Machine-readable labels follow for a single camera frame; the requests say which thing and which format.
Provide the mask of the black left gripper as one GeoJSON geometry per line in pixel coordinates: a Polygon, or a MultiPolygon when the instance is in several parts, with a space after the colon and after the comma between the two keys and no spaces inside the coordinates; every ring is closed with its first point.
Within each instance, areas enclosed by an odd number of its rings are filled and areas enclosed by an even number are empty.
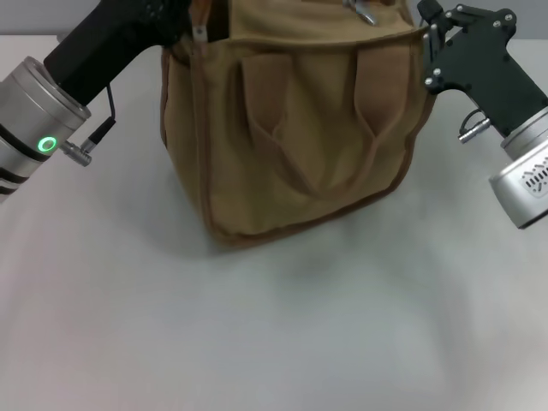
{"type": "Polygon", "coordinates": [[[142,51],[189,33],[191,0],[101,1],[44,59],[54,83],[86,106],[142,51]]]}

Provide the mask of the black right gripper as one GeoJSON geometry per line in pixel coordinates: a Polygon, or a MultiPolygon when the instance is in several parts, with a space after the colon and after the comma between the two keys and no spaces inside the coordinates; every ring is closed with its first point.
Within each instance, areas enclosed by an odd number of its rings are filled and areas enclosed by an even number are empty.
{"type": "Polygon", "coordinates": [[[516,32],[510,9],[458,4],[444,11],[435,0],[417,5],[423,33],[424,83],[432,95],[457,90],[476,104],[507,138],[547,108],[547,96],[509,54],[516,32]]]}

